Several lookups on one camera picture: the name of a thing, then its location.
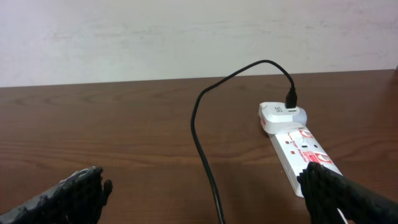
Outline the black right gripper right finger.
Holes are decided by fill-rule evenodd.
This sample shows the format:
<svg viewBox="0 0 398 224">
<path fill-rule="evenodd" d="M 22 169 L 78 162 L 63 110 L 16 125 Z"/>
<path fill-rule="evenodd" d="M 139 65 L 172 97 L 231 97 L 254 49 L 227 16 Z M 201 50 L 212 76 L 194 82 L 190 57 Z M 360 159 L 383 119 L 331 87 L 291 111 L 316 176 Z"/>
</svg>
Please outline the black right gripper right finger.
<svg viewBox="0 0 398 224">
<path fill-rule="evenodd" d="M 397 224 L 397 203 L 309 162 L 297 180 L 312 223 Z"/>
</svg>

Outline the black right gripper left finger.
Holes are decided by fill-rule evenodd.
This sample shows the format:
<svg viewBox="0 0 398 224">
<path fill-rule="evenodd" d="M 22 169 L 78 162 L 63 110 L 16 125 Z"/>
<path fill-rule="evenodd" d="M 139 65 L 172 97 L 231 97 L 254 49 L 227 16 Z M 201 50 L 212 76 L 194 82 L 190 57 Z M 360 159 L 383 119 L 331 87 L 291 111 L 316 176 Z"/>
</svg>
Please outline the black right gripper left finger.
<svg viewBox="0 0 398 224">
<path fill-rule="evenodd" d="M 1 224 L 97 224 L 113 191 L 102 167 L 74 172 L 57 185 L 1 214 Z"/>
</svg>

